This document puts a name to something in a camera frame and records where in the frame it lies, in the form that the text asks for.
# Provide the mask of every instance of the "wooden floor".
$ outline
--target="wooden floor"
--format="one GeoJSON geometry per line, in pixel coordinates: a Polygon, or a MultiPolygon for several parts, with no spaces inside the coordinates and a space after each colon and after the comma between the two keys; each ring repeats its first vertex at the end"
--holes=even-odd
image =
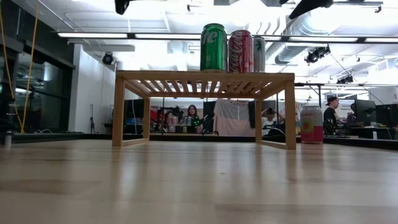
{"type": "Polygon", "coordinates": [[[0,223],[398,223],[398,153],[81,140],[0,149],[0,223]]]}

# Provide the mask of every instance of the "white wall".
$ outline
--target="white wall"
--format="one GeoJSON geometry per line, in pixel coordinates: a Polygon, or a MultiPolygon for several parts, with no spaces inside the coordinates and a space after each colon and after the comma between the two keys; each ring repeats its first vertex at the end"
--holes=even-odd
{"type": "Polygon", "coordinates": [[[70,99],[69,131],[90,133],[90,105],[93,105],[95,131],[104,133],[114,100],[114,67],[104,66],[88,55],[80,44],[75,45],[70,99]]]}
{"type": "Polygon", "coordinates": [[[398,103],[398,88],[371,88],[369,91],[373,94],[369,94],[369,100],[374,101],[376,105],[398,103]]]}

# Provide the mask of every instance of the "white cloth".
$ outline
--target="white cloth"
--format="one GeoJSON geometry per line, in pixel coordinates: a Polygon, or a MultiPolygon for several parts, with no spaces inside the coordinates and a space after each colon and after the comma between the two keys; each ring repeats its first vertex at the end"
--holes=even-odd
{"type": "Polygon", "coordinates": [[[248,103],[220,99],[216,102],[214,114],[213,130],[220,136],[255,135],[255,130],[250,127],[248,103]]]}

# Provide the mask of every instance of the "wooden table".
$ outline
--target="wooden table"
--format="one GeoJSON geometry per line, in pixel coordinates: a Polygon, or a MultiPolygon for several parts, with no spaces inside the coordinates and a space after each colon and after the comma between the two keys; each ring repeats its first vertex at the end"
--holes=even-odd
{"type": "Polygon", "coordinates": [[[253,98],[256,101],[256,142],[282,149],[296,149],[294,73],[225,73],[124,71],[116,72],[112,145],[123,147],[149,140],[151,97],[253,98]],[[123,141],[124,90],[144,99],[143,138],[123,141]],[[285,90],[286,143],[263,141],[261,102],[285,90]]]}

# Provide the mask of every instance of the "man with cap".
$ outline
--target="man with cap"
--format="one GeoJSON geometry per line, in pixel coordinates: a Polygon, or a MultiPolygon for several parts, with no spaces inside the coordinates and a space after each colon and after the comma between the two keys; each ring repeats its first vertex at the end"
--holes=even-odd
{"type": "Polygon", "coordinates": [[[339,99],[337,97],[333,96],[328,99],[328,103],[326,105],[329,107],[323,113],[323,120],[325,122],[331,121],[333,124],[336,124],[340,121],[335,111],[338,107],[338,104],[339,99]]]}

